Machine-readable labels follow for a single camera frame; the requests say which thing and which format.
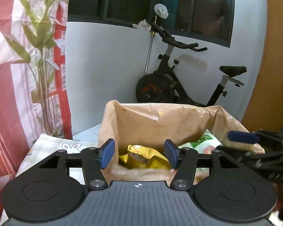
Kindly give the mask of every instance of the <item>floral curtain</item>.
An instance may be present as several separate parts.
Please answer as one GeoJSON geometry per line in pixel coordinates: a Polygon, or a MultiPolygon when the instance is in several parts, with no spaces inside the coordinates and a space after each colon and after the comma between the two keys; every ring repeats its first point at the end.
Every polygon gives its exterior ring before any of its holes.
{"type": "Polygon", "coordinates": [[[72,139],[67,8],[68,0],[0,0],[0,192],[42,133],[72,139]]]}

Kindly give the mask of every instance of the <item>paper bag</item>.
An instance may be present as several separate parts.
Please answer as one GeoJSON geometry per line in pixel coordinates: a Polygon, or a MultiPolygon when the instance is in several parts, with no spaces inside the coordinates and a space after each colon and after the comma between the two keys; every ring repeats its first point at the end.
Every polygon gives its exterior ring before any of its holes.
{"type": "Polygon", "coordinates": [[[166,180],[170,184],[174,170],[127,169],[118,164],[118,156],[125,154],[130,144],[148,146],[163,154],[166,139],[171,139],[177,146],[196,142],[206,129],[224,146],[264,153],[259,144],[233,143],[227,139],[227,133],[231,130],[247,130],[221,106],[120,104],[114,100],[106,105],[98,145],[112,138],[115,140],[115,153],[107,169],[102,172],[108,183],[111,180],[166,180]]]}

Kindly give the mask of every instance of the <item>window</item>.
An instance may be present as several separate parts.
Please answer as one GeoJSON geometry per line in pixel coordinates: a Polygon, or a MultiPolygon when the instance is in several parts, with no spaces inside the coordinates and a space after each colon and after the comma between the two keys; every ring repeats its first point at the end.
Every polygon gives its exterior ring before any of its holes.
{"type": "Polygon", "coordinates": [[[143,19],[153,21],[157,3],[169,12],[158,23],[172,34],[229,47],[234,0],[70,0],[68,20],[132,26],[143,19]]]}

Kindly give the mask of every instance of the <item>floor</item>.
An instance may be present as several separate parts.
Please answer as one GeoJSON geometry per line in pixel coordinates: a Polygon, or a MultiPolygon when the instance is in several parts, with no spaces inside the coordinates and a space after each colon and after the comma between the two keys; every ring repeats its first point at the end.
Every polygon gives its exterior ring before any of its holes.
{"type": "Polygon", "coordinates": [[[99,136],[101,123],[73,136],[73,140],[96,141],[99,136]]]}

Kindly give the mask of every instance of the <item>plaid tablecloth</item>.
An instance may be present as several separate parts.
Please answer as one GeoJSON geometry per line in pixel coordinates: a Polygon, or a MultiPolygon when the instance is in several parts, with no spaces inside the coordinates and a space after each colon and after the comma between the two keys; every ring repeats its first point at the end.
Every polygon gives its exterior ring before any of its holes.
{"type": "MultiPolygon", "coordinates": [[[[58,149],[65,149],[67,150],[68,154],[73,154],[80,153],[82,149],[87,147],[98,147],[97,142],[66,140],[42,134],[22,161],[16,176],[31,168],[33,165],[43,160],[58,149]]],[[[85,184],[81,168],[70,168],[69,175],[78,180],[81,184],[85,184]]],[[[2,225],[7,219],[8,217],[3,210],[0,225],[2,225]]]]}

